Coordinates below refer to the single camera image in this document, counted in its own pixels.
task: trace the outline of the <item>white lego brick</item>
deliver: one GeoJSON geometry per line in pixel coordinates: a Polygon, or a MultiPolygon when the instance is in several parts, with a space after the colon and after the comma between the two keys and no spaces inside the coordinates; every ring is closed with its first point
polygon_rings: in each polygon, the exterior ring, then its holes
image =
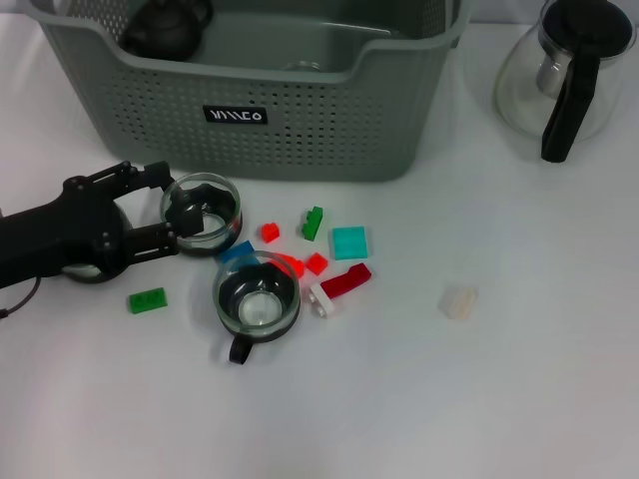
{"type": "Polygon", "coordinates": [[[329,317],[335,311],[335,306],[332,304],[332,301],[326,295],[318,282],[311,286],[311,290],[309,291],[309,300],[321,317],[329,317]]]}

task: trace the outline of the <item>black teapot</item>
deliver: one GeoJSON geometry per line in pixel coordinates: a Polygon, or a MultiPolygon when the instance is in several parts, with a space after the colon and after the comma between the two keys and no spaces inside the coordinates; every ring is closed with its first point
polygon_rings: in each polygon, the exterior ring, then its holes
{"type": "Polygon", "coordinates": [[[211,0],[149,0],[122,35],[132,55],[185,62],[196,52],[213,18],[211,0]]]}

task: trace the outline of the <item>glass teapot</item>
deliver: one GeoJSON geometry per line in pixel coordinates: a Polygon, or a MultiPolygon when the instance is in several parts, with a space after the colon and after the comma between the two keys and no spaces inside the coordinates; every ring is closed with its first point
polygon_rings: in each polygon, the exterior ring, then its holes
{"type": "Polygon", "coordinates": [[[575,141],[610,118],[635,40],[633,22],[607,0],[549,0],[499,73],[497,112],[514,130],[542,139],[541,158],[564,162],[575,141]]]}

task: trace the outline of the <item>green lego brick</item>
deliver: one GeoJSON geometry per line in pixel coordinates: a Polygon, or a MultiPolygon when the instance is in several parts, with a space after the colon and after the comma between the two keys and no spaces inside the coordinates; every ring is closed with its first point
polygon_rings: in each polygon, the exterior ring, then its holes
{"type": "Polygon", "coordinates": [[[307,213],[307,222],[302,226],[302,234],[306,240],[316,240],[322,218],[323,210],[320,207],[313,207],[313,210],[307,213]]]}
{"type": "Polygon", "coordinates": [[[138,292],[129,296],[129,306],[133,314],[151,311],[159,307],[168,306],[167,294],[163,287],[151,289],[150,291],[138,292]]]}

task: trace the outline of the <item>plastic basket rim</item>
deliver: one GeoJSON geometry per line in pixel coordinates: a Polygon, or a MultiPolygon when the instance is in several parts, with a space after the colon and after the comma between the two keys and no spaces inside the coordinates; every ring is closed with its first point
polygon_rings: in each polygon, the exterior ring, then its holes
{"type": "Polygon", "coordinates": [[[164,60],[154,60],[149,58],[136,57],[120,48],[114,38],[98,22],[73,17],[61,17],[52,13],[47,13],[35,7],[31,0],[18,0],[18,5],[23,13],[36,20],[40,24],[52,25],[56,27],[77,28],[88,30],[99,35],[111,54],[120,62],[134,69],[155,70],[163,73],[190,74],[206,77],[222,77],[229,79],[262,80],[275,82],[293,83],[324,83],[339,84],[353,77],[364,58],[375,51],[422,51],[433,50],[441,47],[448,47],[458,37],[468,23],[470,14],[470,0],[460,0],[461,8],[454,25],[446,32],[431,38],[418,40],[405,39],[376,39],[367,42],[357,55],[353,66],[343,72],[293,72],[282,70],[262,70],[243,67],[225,67],[220,65],[204,65],[188,62],[168,62],[164,60]]]}

